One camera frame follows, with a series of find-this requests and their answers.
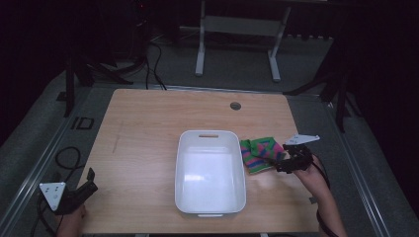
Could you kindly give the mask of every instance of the person's hand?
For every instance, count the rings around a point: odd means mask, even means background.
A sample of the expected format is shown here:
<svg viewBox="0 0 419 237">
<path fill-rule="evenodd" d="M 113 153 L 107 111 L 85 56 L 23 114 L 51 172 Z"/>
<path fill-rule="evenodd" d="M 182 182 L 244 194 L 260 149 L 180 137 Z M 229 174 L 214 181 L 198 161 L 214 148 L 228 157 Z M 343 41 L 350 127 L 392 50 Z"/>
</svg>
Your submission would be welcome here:
<svg viewBox="0 0 419 237">
<path fill-rule="evenodd" d="M 55 220 L 58 224 L 56 230 L 57 237 L 77 237 L 81 235 L 83 217 L 86 215 L 86 207 L 81 204 L 72 213 L 66 215 L 56 215 Z"/>
<path fill-rule="evenodd" d="M 320 162 L 317 157 L 313 155 L 314 164 L 321 168 Z M 302 184 L 308 189 L 311 194 L 317 198 L 329 198 L 330 190 L 326 181 L 320 172 L 313 165 L 310 165 L 305 171 L 297 170 L 293 173 L 301 180 Z"/>
<path fill-rule="evenodd" d="M 321 169 L 318 158 L 313 156 L 313 160 L 314 164 Z M 314 165 L 310 165 L 305 171 L 298 170 L 293 171 L 293 173 L 316 198 L 318 212 L 323 219 L 323 223 L 338 236 L 346 237 L 346 230 L 341 220 L 338 206 L 320 171 Z M 319 232 L 320 236 L 328 236 L 321 228 Z"/>
</svg>

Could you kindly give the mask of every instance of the metal stand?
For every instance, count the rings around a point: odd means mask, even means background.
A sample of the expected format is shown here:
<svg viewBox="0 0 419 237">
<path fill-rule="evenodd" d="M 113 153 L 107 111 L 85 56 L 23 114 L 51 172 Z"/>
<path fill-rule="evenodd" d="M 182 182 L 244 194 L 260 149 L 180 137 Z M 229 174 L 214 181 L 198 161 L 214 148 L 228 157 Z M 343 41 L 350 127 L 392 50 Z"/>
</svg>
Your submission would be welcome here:
<svg viewBox="0 0 419 237">
<path fill-rule="evenodd" d="M 198 50 L 197 67 L 195 74 L 202 76 L 204 73 L 204 61 L 206 55 L 205 33 L 219 32 L 230 34 L 242 34 L 251 36 L 275 37 L 274 47 L 268 51 L 269 63 L 271 65 L 272 78 L 274 81 L 281 80 L 278 69 L 277 52 L 283 38 L 287 19 L 291 7 L 287 7 L 281 21 L 255 20 L 242 18 L 229 18 L 219 16 L 206 16 L 206 1 L 201 1 L 201 25 L 200 25 L 200 47 Z"/>
</svg>

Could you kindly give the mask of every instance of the wooden table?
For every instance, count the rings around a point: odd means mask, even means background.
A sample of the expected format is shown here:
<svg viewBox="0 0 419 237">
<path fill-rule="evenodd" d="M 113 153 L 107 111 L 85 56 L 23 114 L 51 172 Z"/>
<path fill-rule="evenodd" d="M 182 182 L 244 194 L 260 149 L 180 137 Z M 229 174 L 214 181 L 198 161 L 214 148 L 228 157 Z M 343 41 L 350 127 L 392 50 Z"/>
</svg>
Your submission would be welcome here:
<svg viewBox="0 0 419 237">
<path fill-rule="evenodd" d="M 238 111 L 232 102 L 241 105 Z M 182 132 L 230 130 L 239 139 L 297 133 L 283 95 L 119 89 L 111 99 L 80 180 L 88 168 L 99 187 L 86 201 L 84 233 L 269 233 L 317 231 L 316 204 L 293 174 L 246 173 L 244 209 L 199 218 L 175 205 Z"/>
</svg>

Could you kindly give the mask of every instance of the gray carpet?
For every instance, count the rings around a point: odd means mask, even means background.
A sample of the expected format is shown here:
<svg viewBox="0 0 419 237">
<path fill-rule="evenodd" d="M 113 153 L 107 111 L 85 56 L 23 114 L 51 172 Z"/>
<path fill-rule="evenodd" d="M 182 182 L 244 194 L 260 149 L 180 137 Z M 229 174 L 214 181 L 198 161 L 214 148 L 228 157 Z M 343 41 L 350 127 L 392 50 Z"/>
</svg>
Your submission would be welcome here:
<svg viewBox="0 0 419 237">
<path fill-rule="evenodd" d="M 268 43 L 265 41 L 257 43 L 255 48 L 248 48 L 236 44 L 226 47 L 219 41 L 209 40 L 202 77 L 195 76 L 196 38 L 187 37 L 177 46 L 164 44 L 167 42 L 164 38 L 155 42 L 162 49 L 157 73 L 169 89 L 182 86 L 269 93 L 281 93 L 310 81 L 330 46 L 330 41 L 322 39 L 284 39 L 278 55 L 283 79 L 276 83 L 271 79 L 264 49 Z M 151 66 L 157 60 L 158 51 L 153 46 L 149 50 Z M 135 82 L 132 86 L 118 85 L 100 79 L 100 75 L 96 76 L 98 82 L 93 88 L 77 87 L 77 107 L 70 118 L 62 117 L 65 105 L 55 100 L 57 94 L 64 90 L 63 75 L 54 79 L 11 138 L 1 147 L 2 216 L 12 211 L 8 208 L 16 202 L 14 197 L 17 191 L 42 157 L 53 157 L 58 150 L 75 146 L 81 151 L 81 163 L 86 161 L 116 88 L 144 88 L 144 69 L 126 76 L 127 80 Z M 149 82 L 150 88 L 159 89 L 152 76 Z M 318 86 L 304 95 L 288 98 L 298 132 L 321 137 L 320 141 L 309 143 L 309 148 L 324 162 L 349 236 L 415 236 L 419 233 L 419 222 L 395 182 L 368 125 L 349 110 L 351 116 L 345 118 L 344 123 L 346 133 L 340 133 L 333 122 L 334 109 L 321 103 L 315 96 L 320 90 L 321 86 Z M 76 117 L 94 119 L 92 129 L 71 129 Z M 65 156 L 72 159 L 74 154 L 68 152 L 63 156 L 64 159 Z M 354 167 L 363 175 L 361 184 Z M 55 172 L 62 176 L 68 173 L 51 161 L 47 163 L 41 181 L 48 182 Z M 76 186 L 80 175 L 81 171 L 75 173 L 69 182 L 70 187 Z M 363 184 L 367 184 L 367 192 L 373 199 L 363 196 L 366 191 Z M 22 213 L 16 213 L 18 218 L 16 223 L 12 223 L 12 236 L 30 235 L 36 218 L 37 193 L 28 202 L 20 202 Z M 371 209 L 371 204 L 376 205 L 379 213 Z M 383 222 L 385 226 L 377 226 L 371 213 L 382 218 L 378 223 Z M 292 234 L 316 236 L 315 233 Z M 37 236 L 45 235 L 42 227 L 38 226 Z"/>
</svg>

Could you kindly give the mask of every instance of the black cable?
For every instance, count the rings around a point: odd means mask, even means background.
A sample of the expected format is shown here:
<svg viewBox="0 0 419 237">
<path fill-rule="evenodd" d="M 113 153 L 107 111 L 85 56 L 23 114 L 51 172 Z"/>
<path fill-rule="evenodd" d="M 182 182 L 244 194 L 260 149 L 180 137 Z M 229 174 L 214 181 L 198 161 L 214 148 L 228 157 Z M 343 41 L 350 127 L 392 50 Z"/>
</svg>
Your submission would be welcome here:
<svg viewBox="0 0 419 237">
<path fill-rule="evenodd" d="M 72 166 L 72 167 L 68 167 L 68 166 L 62 165 L 62 164 L 59 162 L 59 155 L 60 155 L 62 152 L 66 151 L 66 150 L 69 150 L 69 149 L 73 149 L 73 150 L 75 150 L 75 151 L 77 152 L 77 160 L 76 160 L 76 163 L 74 164 L 74 166 Z M 64 183 L 67 183 L 67 182 L 68 182 L 68 180 L 70 179 L 70 177 L 73 175 L 73 173 L 74 173 L 76 170 L 78 170 L 78 169 L 80 169 L 80 168 L 83 168 L 83 167 L 84 167 L 84 165 L 79 166 L 80 159 L 81 159 L 80 150 L 79 150 L 79 149 L 77 149 L 77 147 L 74 147 L 74 146 L 68 146 L 68 147 L 63 148 L 63 149 L 61 149 L 60 151 L 58 151 L 58 153 L 56 153 L 56 155 L 55 155 L 55 163 L 56 163 L 56 165 L 57 165 L 57 166 L 59 166 L 59 167 L 60 167 L 60 168 L 62 168 L 62 169 L 65 169 L 65 170 L 70 170 L 70 173 L 68 174 L 67 178 L 64 180 Z"/>
<path fill-rule="evenodd" d="M 163 87 L 162 89 L 164 89 L 164 90 L 167 90 L 167 88 L 166 88 L 166 86 L 164 85 L 164 83 L 161 81 L 161 78 L 157 75 L 157 65 L 158 65 L 158 62 L 160 61 L 160 58 L 161 58 L 161 47 L 159 46 L 159 45 L 157 45 L 156 43 L 154 43 L 154 42 L 150 42 L 150 45 L 153 45 L 153 46 L 155 46 L 155 47 L 157 47 L 158 48 L 158 50 L 159 50 L 159 54 L 158 54 L 158 57 L 157 57 L 157 60 L 156 60 L 156 62 L 155 62 L 155 64 L 154 64 L 154 69 L 152 70 L 153 71 L 153 73 L 154 73 L 154 78 L 156 79 L 156 81 L 160 84 L 160 86 L 161 87 Z"/>
</svg>

